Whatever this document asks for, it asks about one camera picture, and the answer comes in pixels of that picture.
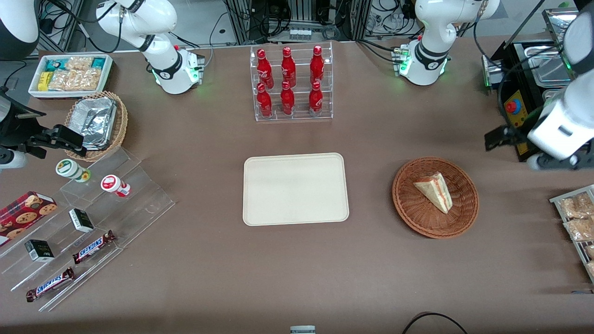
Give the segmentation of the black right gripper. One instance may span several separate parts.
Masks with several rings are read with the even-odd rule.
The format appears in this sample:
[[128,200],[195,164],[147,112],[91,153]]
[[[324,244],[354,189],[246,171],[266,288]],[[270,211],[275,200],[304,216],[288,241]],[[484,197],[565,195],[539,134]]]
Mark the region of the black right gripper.
[[2,100],[0,102],[1,146],[13,150],[26,150],[35,158],[46,158],[47,149],[60,148],[85,156],[87,148],[83,146],[84,137],[62,124],[55,125],[55,132],[43,132],[37,118],[46,116],[17,101]]

